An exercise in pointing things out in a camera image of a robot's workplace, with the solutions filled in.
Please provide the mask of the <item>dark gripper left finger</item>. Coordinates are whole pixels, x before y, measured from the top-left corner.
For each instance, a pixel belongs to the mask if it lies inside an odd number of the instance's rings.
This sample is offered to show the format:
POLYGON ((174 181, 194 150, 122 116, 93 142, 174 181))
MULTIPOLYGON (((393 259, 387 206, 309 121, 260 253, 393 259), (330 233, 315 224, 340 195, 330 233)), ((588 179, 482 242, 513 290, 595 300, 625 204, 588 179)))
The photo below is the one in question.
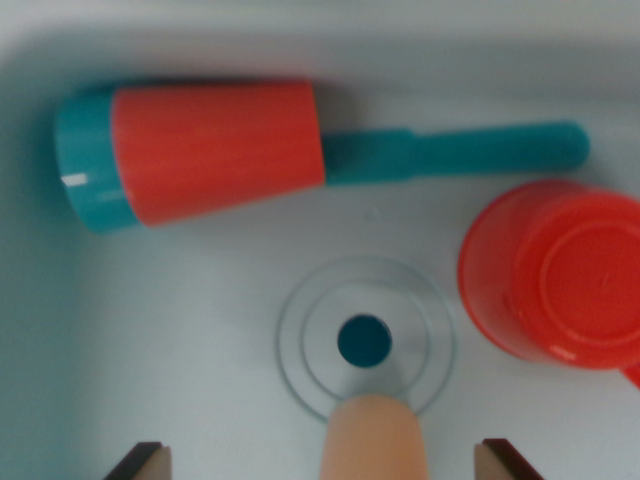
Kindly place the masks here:
POLYGON ((144 479, 172 479, 172 451, 169 446, 161 442, 139 442, 106 476, 106 480, 144 479))

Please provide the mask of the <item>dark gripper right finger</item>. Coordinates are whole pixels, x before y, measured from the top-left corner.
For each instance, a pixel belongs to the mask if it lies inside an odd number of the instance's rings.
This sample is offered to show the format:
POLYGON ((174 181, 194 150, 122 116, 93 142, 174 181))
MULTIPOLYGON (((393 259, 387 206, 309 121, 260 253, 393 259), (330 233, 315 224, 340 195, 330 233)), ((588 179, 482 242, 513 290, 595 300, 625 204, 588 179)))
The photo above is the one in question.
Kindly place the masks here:
POLYGON ((484 439, 474 446, 475 480, 542 480, 542 475, 505 438, 484 439))

